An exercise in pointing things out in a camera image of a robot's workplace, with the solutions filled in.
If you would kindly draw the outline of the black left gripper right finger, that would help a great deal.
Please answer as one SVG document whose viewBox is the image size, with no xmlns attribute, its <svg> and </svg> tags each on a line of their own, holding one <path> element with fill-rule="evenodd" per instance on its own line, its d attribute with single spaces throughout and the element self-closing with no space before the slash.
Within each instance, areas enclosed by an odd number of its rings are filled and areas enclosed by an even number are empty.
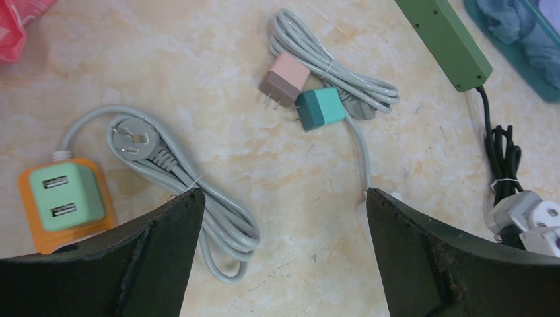
<svg viewBox="0 0 560 317">
<path fill-rule="evenodd" d="M 391 316 L 558 316 L 559 259 L 490 242 L 369 188 Z"/>
</svg>

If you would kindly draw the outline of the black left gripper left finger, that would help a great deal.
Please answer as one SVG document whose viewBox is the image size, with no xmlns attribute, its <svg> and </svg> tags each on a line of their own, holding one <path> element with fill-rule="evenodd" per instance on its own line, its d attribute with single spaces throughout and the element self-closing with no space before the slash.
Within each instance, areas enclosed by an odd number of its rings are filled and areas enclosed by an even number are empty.
<svg viewBox="0 0 560 317">
<path fill-rule="evenodd" d="M 178 316 L 204 207 L 194 188 L 52 254 L 1 260 L 1 315 Z"/>
</svg>

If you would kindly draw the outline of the orange power strip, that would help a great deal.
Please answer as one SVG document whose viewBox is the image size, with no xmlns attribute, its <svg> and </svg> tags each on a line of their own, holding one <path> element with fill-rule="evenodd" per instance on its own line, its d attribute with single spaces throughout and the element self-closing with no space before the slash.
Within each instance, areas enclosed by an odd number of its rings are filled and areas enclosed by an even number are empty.
<svg viewBox="0 0 560 317">
<path fill-rule="evenodd" d="M 87 166 L 94 171 L 98 182 L 98 187 L 100 189 L 102 199 L 106 208 L 106 215 L 102 220 L 97 222 L 87 223 L 57 232 L 48 232 L 42 227 L 38 209 L 31 192 L 31 186 L 28 178 L 30 176 L 30 173 L 36 169 L 63 162 L 74 162 L 83 166 Z M 112 196 L 108 189 L 104 171 L 96 163 L 87 158 L 72 158 L 69 160 L 53 162 L 50 164 L 45 164 L 28 169 L 19 176 L 18 188 L 20 191 L 22 204 L 24 206 L 28 219 L 32 240 L 36 250 L 39 253 L 52 253 L 64 245 L 68 245 L 78 239 L 87 238 L 89 236 L 110 230 L 116 227 L 118 224 L 116 212 L 114 211 Z"/>
</svg>

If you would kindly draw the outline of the green plug adapter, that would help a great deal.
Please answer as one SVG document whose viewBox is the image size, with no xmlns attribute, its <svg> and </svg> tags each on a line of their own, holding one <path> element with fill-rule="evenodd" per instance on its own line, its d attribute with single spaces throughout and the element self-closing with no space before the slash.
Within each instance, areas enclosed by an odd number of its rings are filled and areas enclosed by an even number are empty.
<svg viewBox="0 0 560 317">
<path fill-rule="evenodd" d="M 102 220 L 106 208 L 94 171 L 74 162 L 36 169 L 28 178 L 44 230 L 57 232 Z"/>
</svg>

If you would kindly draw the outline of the green power strip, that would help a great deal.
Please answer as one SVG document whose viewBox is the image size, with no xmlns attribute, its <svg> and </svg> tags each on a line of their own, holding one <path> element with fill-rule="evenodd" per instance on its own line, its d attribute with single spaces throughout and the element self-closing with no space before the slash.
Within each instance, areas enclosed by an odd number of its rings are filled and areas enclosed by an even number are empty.
<svg viewBox="0 0 560 317">
<path fill-rule="evenodd" d="M 448 1 L 396 4 L 458 92 L 484 85 L 493 68 Z"/>
</svg>

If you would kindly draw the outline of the white power strip with USB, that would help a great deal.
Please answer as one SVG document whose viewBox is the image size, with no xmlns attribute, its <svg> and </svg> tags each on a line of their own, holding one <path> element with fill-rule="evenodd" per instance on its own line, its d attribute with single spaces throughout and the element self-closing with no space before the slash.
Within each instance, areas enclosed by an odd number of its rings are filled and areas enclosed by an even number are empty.
<svg viewBox="0 0 560 317">
<path fill-rule="evenodd" d="M 371 232 L 370 232 L 370 225 L 369 225 L 369 221 L 368 221 L 368 212 L 367 212 L 367 200 L 364 200 L 362 202 L 360 202 L 354 209 L 354 214 L 356 217 L 356 220 L 363 232 L 363 236 L 366 238 L 367 243 L 370 247 L 370 249 L 372 250 L 372 252 L 374 252 L 374 244 L 372 241 L 372 236 L 371 236 Z"/>
</svg>

